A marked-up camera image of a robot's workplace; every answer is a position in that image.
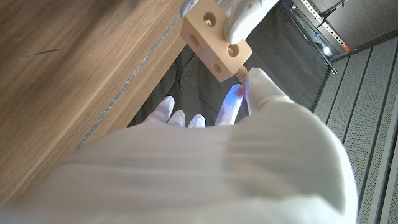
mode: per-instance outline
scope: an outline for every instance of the finger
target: finger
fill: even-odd
[[[152,112],[144,122],[148,121],[160,121],[166,123],[173,111],[174,99],[172,96],[166,96],[162,102],[156,107],[155,111]]]
[[[215,126],[232,125],[235,123],[236,116],[242,104],[242,88],[243,86],[240,84],[232,86],[218,113]]]
[[[225,26],[226,40],[231,44],[236,44],[246,39],[277,2],[278,0],[245,0],[238,2]]]
[[[205,126],[205,118],[201,114],[197,114],[192,118],[191,122],[189,122],[188,128],[204,128]]]
[[[184,18],[188,11],[191,10],[197,2],[198,0],[184,0],[180,8],[180,16]]]
[[[258,112],[272,101],[293,101],[260,68],[252,68],[246,76],[246,100],[249,114]]]
[[[169,119],[167,124],[175,127],[185,127],[185,113],[182,110],[174,112],[173,116]]]

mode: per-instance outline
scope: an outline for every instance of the black fabric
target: black fabric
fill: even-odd
[[[291,99],[311,108],[327,66],[278,4],[246,41],[253,49],[246,68],[263,69]],[[186,125],[202,114],[206,125],[212,126],[227,92],[237,83],[235,77],[219,83],[186,46],[129,126],[143,122],[167,95],[175,99],[174,111],[184,110]],[[236,122],[247,115],[243,100]]]

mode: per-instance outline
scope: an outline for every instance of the gloved hand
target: gloved hand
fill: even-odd
[[[180,16],[184,17],[188,11],[200,0],[184,0],[180,8]],[[251,31],[261,22],[278,0],[216,0],[228,16],[224,34],[225,39],[236,44],[246,39]]]
[[[234,123],[240,88],[228,94],[218,124]],[[250,116],[209,128],[181,128],[183,114],[169,119],[173,99],[166,98],[144,123],[55,166],[17,216],[29,223],[355,223],[354,174],[332,131],[261,69],[249,71],[246,97]],[[191,126],[204,126],[195,119]]]
[[[232,86],[232,89],[226,95],[224,103],[222,104],[220,112],[218,113],[215,126],[231,125],[235,123],[239,107],[242,103],[242,89],[243,87],[240,84]],[[178,110],[173,114],[172,117],[170,117],[173,107],[174,99],[171,96],[167,96],[162,102],[160,102],[155,111],[150,114],[143,123],[150,124],[152,126],[168,124],[171,126],[184,128],[184,111]],[[188,128],[203,128],[205,127],[205,123],[205,118],[201,114],[197,114],[190,121]]]

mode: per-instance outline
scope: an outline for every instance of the hole in wooden block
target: hole in wooden block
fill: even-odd
[[[213,27],[216,25],[217,19],[216,16],[212,12],[206,12],[205,16],[203,17],[206,26]]]
[[[228,53],[231,57],[236,57],[239,54],[239,47],[236,44],[228,45]]]
[[[221,68],[217,63],[212,63],[211,66],[213,67],[214,71],[220,73],[221,72]]]
[[[199,41],[194,35],[190,34],[189,39],[191,40],[191,42],[194,44],[195,47],[199,47]]]

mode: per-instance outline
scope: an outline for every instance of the wooden table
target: wooden table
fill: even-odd
[[[181,3],[0,2],[2,204],[79,143],[127,126],[185,45]]]

